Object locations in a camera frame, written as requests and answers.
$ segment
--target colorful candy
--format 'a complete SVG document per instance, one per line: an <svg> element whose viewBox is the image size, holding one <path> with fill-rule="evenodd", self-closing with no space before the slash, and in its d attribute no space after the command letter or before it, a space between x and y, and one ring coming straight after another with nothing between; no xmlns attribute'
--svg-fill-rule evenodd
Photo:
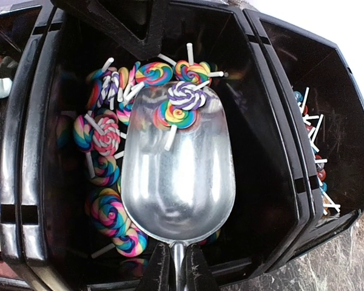
<svg viewBox="0 0 364 291"><path fill-rule="evenodd" d="M208 77L210 72L211 69L206 62L189 65L187 61L179 61L174 67L174 73L178 80L195 84L201 84L208 80L211 81Z"/></svg>
<svg viewBox="0 0 364 291"><path fill-rule="evenodd" d="M90 194L89 204L90 218L98 231L109 237L125 234L129 227L128 217L117 192L111 188L94 191Z"/></svg>
<svg viewBox="0 0 364 291"><path fill-rule="evenodd" d="M120 176L120 169L113 156L102 156L98 152L92 152L92 161L95 169L95 177L90 182L99 187L108 187L116 183Z"/></svg>
<svg viewBox="0 0 364 291"><path fill-rule="evenodd" d="M79 150L86 155L87 167L91 178L95 177L95 171L92 163L92 156L90 152L93 149L93 128L87 123L82 115L79 115L74 121L73 126L74 142Z"/></svg>
<svg viewBox="0 0 364 291"><path fill-rule="evenodd" d="M117 251L128 257L138 256L143 253L147 247L147 240L148 236L133 223L131 223L126 235L112 238Z"/></svg>
<svg viewBox="0 0 364 291"><path fill-rule="evenodd" d="M129 118L131 116L131 111L132 111L132 106L133 106L133 102L135 100L131 99L127 105L124 106L124 103L121 102L119 103L117 110L116 110L116 114L117 114L117 118L124 123L125 125L129 124Z"/></svg>
<svg viewBox="0 0 364 291"><path fill-rule="evenodd" d="M62 150L72 137L73 119L67 115L60 115L56 125L56 147Z"/></svg>
<svg viewBox="0 0 364 291"><path fill-rule="evenodd" d="M196 90L191 82L180 81L169 88L167 97L169 102L182 110L197 110L205 104L207 94L203 90Z"/></svg>
<svg viewBox="0 0 364 291"><path fill-rule="evenodd" d="M173 71L171 67L163 62L151 62L144 65L136 72L137 83L144 82L148 86L161 86L172 79Z"/></svg>

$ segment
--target silver scoop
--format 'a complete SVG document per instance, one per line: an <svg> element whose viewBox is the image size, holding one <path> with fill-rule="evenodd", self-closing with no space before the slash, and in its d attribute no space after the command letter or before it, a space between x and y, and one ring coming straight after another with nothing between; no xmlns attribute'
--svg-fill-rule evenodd
<svg viewBox="0 0 364 291"><path fill-rule="evenodd" d="M169 151L169 129L153 117L167 100L168 83L142 89L130 116L124 151L121 198L130 219L149 236L170 245L175 286L186 284L186 247L216 232L235 201L235 175L223 106L208 87L197 120L177 130Z"/></svg>

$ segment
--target pink and white swirl lollipop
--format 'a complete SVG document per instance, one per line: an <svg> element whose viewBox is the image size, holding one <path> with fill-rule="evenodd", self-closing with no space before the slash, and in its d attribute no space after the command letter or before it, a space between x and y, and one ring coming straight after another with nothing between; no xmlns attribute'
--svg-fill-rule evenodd
<svg viewBox="0 0 364 291"><path fill-rule="evenodd" d="M170 103L178 109L197 110L205 104L207 94L191 82L180 81L169 88L167 96Z"/></svg>

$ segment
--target rainbow swirl lollipop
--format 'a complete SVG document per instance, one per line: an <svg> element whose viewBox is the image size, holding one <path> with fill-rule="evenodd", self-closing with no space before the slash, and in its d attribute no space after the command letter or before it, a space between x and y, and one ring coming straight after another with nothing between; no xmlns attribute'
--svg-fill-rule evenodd
<svg viewBox="0 0 364 291"><path fill-rule="evenodd" d="M120 176L116 159L113 156L102 156L98 152L92 152L92 161L95 169L95 177L91 179L88 175L88 180L99 187L114 185Z"/></svg>
<svg viewBox="0 0 364 291"><path fill-rule="evenodd" d="M174 67L174 73L178 80L188 81L194 84L201 84L212 80L210 74L211 68L206 62L189 65L187 61L179 61Z"/></svg>
<svg viewBox="0 0 364 291"><path fill-rule="evenodd" d="M131 227L124 236L112 238L117 251L128 257L138 256L143 253L147 247L147 241L148 236L133 223L131 223Z"/></svg>
<svg viewBox="0 0 364 291"><path fill-rule="evenodd" d="M126 233L128 217L117 192L111 188L93 192L89 204L90 219L103 235L116 237Z"/></svg>
<svg viewBox="0 0 364 291"><path fill-rule="evenodd" d="M129 124L129 118L131 116L134 101L134 99L131 99L125 106L123 103L119 103L119 106L116 109L117 118L125 125Z"/></svg>
<svg viewBox="0 0 364 291"><path fill-rule="evenodd" d="M135 74L136 82L148 86L161 86L172 79L171 67L163 62L151 62L144 65Z"/></svg>

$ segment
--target white lollipop stick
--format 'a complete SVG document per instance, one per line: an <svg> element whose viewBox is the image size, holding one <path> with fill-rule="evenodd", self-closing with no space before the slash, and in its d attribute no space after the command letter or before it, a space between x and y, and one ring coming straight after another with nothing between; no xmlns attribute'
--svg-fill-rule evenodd
<svg viewBox="0 0 364 291"><path fill-rule="evenodd" d="M317 127L315 128L314 135L311 138L311 141L312 142L314 142L315 141L315 138L317 137L318 131L319 131L320 126L321 126L321 123L322 123L322 119L323 119L323 114L321 114L320 119L318 120Z"/></svg>
<svg viewBox="0 0 364 291"><path fill-rule="evenodd" d="M120 159L120 158L122 158L123 156L124 156L124 151L119 152L119 153L117 153L116 155L114 155L115 159Z"/></svg>
<svg viewBox="0 0 364 291"><path fill-rule="evenodd" d="M102 69L101 69L101 71L103 72L103 73L105 73L106 72L106 70L110 67L110 65L112 65L113 64L113 62L115 61L115 59L113 59L113 58L109 58L109 59L107 59L107 61L105 62L105 64L103 65L103 67L102 67Z"/></svg>
<svg viewBox="0 0 364 291"><path fill-rule="evenodd" d="M140 82L139 84L132 87L132 91L127 95L126 101L129 102L133 97L136 97L136 95L139 93L141 89L144 88L144 82Z"/></svg>
<svg viewBox="0 0 364 291"><path fill-rule="evenodd" d="M321 162L328 162L328 159L316 159L315 163L320 164Z"/></svg>
<svg viewBox="0 0 364 291"><path fill-rule="evenodd" d="M164 145L165 150L169 151L171 149L171 146L174 142L175 134L177 133L177 129L178 127L176 125L171 126L169 136L167 138L166 144Z"/></svg>
<svg viewBox="0 0 364 291"><path fill-rule="evenodd" d="M200 85L195 86L195 88L193 89L193 91L197 91L199 89L202 89L203 87L205 87L206 85L209 85L211 82L209 80L207 80L204 83L201 83Z"/></svg>
<svg viewBox="0 0 364 291"><path fill-rule="evenodd" d="M174 61L173 59L170 59L168 56L162 55L161 53L158 55L158 58L162 59L163 61L168 62L173 67L175 67L175 65L177 64L176 61Z"/></svg>
<svg viewBox="0 0 364 291"><path fill-rule="evenodd" d="M302 106L301 106L301 113L305 111L306 101L308 100L309 96L309 87L306 88L305 97L303 98Z"/></svg>
<svg viewBox="0 0 364 291"><path fill-rule="evenodd" d="M92 253L90 256L92 257L92 259L95 259L95 258L105 254L106 252L113 250L114 248L115 248L114 243L111 243L111 244L103 247L101 250L98 250L97 252Z"/></svg>
<svg viewBox="0 0 364 291"><path fill-rule="evenodd" d="M105 132L103 131L103 129L96 123L96 121L91 118L88 114L84 115L84 118L86 119L87 122L89 122L89 124L95 129L97 130L97 132L100 135L105 135Z"/></svg>
<svg viewBox="0 0 364 291"><path fill-rule="evenodd" d="M96 177L95 168L93 167L92 154L90 152L85 153L87 169L89 171L90 179Z"/></svg>
<svg viewBox="0 0 364 291"><path fill-rule="evenodd" d="M187 43L186 48L187 48L187 60L189 61L189 65L194 65L193 44L191 42Z"/></svg>
<svg viewBox="0 0 364 291"><path fill-rule="evenodd" d="M207 76L209 78L223 77L224 76L224 72L222 72L222 71L220 71L220 72L211 72L211 73L207 74Z"/></svg>

